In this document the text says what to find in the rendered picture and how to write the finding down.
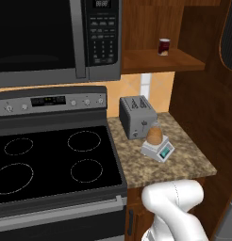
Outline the white digital scale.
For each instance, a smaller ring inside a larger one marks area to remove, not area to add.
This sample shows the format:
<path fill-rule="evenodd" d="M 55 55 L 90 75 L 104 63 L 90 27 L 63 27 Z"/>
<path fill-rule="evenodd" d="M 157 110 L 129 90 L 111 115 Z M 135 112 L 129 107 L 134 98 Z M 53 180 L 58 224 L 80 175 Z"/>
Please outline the white digital scale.
<path fill-rule="evenodd" d="M 158 145 L 153 145 L 144 141 L 141 146 L 141 153 L 143 155 L 153 158 L 160 163 L 165 163 L 173 152 L 174 146 L 167 136 L 164 136 L 162 142 Z"/>

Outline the brown wooden cabinet door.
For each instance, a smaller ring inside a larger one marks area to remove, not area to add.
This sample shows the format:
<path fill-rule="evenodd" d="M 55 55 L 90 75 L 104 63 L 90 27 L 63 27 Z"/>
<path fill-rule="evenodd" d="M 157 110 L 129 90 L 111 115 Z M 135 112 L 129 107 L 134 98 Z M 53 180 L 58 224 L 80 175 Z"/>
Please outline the brown wooden cabinet door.
<path fill-rule="evenodd" d="M 232 198 L 232 71 L 223 63 L 221 37 L 232 0 L 214 7 L 185 7 L 178 48 L 205 63 L 177 72 L 169 112 L 217 170 L 204 182 L 194 209 L 207 236 L 217 232 Z"/>

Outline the grey toaster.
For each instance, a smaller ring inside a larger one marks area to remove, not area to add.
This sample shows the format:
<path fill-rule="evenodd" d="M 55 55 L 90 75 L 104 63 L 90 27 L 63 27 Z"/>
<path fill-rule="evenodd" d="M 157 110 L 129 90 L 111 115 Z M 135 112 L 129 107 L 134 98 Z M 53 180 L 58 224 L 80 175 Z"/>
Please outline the grey toaster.
<path fill-rule="evenodd" d="M 128 139 L 145 138 L 157 112 L 144 95 L 121 97 L 119 119 Z"/>

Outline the black hob stove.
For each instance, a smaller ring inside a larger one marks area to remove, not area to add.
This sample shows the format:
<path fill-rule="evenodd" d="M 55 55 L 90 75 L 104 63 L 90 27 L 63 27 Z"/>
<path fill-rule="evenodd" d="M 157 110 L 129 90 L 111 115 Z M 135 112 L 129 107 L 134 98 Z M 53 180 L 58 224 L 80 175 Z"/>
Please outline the black hob stove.
<path fill-rule="evenodd" d="M 107 108 L 104 87 L 0 92 L 0 218 L 127 197 Z M 124 241 L 125 212 L 4 231 L 0 241 Z"/>

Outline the red can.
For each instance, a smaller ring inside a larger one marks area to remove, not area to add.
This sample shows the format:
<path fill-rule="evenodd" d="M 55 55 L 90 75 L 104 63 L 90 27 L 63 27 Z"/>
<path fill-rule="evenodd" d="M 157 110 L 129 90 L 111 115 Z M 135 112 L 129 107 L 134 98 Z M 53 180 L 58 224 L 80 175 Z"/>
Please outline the red can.
<path fill-rule="evenodd" d="M 158 54 L 160 56 L 167 56 L 169 54 L 170 39 L 160 39 L 158 45 Z"/>

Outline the brown base cupboard door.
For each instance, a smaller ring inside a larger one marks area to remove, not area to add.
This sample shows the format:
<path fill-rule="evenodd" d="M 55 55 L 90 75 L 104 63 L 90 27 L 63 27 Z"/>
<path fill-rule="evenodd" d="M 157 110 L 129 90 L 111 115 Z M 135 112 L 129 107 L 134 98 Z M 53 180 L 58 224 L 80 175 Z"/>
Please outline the brown base cupboard door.
<path fill-rule="evenodd" d="M 136 193 L 130 191 L 130 196 L 128 198 L 129 204 L 127 205 L 127 215 L 126 215 L 126 228 L 128 229 L 129 224 L 129 210 L 133 209 L 134 218 L 133 218 L 133 231 L 131 236 L 128 236 L 126 231 L 126 241 L 141 241 L 144 233 L 151 227 L 154 221 L 154 214 L 148 211 L 143 203 L 142 199 L 137 201 L 134 200 Z"/>

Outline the black and grey microwave oven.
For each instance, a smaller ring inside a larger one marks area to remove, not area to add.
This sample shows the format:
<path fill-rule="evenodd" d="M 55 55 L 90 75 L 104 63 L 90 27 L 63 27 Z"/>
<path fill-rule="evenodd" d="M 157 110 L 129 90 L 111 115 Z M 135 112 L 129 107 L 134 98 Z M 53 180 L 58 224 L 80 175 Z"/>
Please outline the black and grey microwave oven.
<path fill-rule="evenodd" d="M 0 0 L 0 88 L 121 78 L 123 0 L 81 0 L 85 78 L 76 78 L 69 0 Z"/>

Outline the dark grey rounded panel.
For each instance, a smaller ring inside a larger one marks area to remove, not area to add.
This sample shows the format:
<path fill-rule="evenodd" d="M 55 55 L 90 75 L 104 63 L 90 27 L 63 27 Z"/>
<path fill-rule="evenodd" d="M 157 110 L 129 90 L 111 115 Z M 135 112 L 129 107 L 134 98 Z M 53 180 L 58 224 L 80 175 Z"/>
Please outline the dark grey rounded panel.
<path fill-rule="evenodd" d="M 227 11 L 220 41 L 220 56 L 225 67 L 232 72 L 232 0 Z"/>

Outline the brown wooden wall cabinet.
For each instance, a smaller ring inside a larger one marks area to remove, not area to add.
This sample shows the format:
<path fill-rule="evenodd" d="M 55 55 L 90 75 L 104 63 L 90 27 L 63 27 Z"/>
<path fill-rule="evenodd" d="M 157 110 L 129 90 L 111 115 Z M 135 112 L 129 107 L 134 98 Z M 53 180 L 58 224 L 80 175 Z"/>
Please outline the brown wooden wall cabinet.
<path fill-rule="evenodd" d="M 207 28 L 221 0 L 123 0 L 122 73 L 186 72 L 205 68 Z M 170 39 L 160 56 L 160 39 Z"/>

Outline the grey slanted post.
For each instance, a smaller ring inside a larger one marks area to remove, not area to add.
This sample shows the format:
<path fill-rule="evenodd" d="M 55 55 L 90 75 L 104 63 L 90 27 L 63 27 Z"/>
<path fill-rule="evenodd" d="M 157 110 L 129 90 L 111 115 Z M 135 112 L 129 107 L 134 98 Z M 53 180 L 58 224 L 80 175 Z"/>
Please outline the grey slanted post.
<path fill-rule="evenodd" d="M 211 241 L 232 241 L 232 194 Z"/>

